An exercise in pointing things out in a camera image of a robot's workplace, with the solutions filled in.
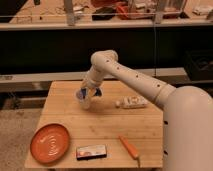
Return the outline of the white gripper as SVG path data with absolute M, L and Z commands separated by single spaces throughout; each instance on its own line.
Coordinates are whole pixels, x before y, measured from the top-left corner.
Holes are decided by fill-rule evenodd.
M 86 73 L 83 82 L 82 82 L 82 89 L 81 89 L 81 94 L 82 98 L 85 99 L 87 95 L 87 89 L 94 89 L 96 87 L 99 87 L 102 84 L 103 81 L 103 73 L 98 71 L 96 68 L 91 67 L 90 70 Z M 95 89 L 95 94 L 94 96 L 101 97 L 102 96 L 102 91 L 100 88 Z

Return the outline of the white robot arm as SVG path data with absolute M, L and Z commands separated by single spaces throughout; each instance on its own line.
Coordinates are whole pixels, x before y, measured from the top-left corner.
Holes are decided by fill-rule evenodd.
M 110 74 L 163 111 L 163 171 L 213 171 L 213 97 L 194 87 L 176 88 L 118 63 L 113 50 L 91 56 L 79 101 L 86 108 Z

